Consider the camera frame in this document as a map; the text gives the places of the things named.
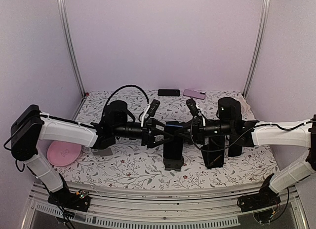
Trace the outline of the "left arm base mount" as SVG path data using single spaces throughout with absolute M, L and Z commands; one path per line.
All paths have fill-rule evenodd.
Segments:
M 79 190 L 77 192 L 70 192 L 62 175 L 60 175 L 60 177 L 63 183 L 62 188 L 56 192 L 48 191 L 49 198 L 47 202 L 60 206 L 61 208 L 87 212 L 91 202 L 89 191 Z

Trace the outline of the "silver phone stand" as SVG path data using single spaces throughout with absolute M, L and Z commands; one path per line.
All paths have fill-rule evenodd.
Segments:
M 94 156 L 105 157 L 113 155 L 111 148 L 106 148 L 104 150 L 92 150 Z

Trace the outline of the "black stand wooden base front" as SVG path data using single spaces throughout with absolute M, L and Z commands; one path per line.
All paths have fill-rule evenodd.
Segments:
M 184 158 L 181 157 L 180 160 L 174 160 L 174 159 L 163 159 L 164 169 L 166 171 L 174 170 L 176 172 L 181 171 L 181 167 L 184 165 Z

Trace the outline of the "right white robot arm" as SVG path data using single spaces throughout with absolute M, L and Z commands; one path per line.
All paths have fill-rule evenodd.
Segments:
M 175 189 L 214 189 L 263 183 L 271 173 L 282 170 L 304 152 L 296 146 L 244 148 L 241 156 L 225 156 L 224 166 L 206 169 L 202 154 L 192 145 L 184 145 L 184 166 L 175 173 Z

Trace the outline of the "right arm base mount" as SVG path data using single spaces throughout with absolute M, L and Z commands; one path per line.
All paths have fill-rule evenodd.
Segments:
M 270 181 L 274 174 L 268 176 L 261 185 L 259 192 L 246 194 L 237 199 L 237 206 L 242 212 L 262 209 L 269 206 L 277 206 L 281 203 L 279 193 L 275 193 L 270 188 Z

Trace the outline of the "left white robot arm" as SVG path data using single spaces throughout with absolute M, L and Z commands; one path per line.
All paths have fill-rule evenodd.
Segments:
M 149 149 L 160 146 L 174 136 L 163 131 L 165 125 L 153 117 L 158 107 L 159 101 L 153 100 L 146 106 L 141 121 L 136 122 L 125 101 L 113 101 L 104 107 L 99 123 L 85 125 L 53 117 L 41 112 L 37 105 L 30 105 L 13 123 L 11 136 L 3 147 L 25 164 L 62 206 L 70 206 L 74 201 L 72 193 L 65 189 L 62 177 L 49 163 L 47 151 L 38 147 L 63 142 L 104 150 L 114 145 L 117 137 L 139 139 Z

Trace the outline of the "black phone front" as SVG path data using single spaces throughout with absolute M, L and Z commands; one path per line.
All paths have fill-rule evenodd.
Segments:
M 224 136 L 209 138 L 208 169 L 223 167 L 225 156 L 224 146 Z

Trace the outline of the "black folding phone stand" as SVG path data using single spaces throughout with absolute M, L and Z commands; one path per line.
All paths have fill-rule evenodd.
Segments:
M 223 167 L 225 151 L 219 146 L 207 144 L 201 147 L 204 165 L 207 169 Z

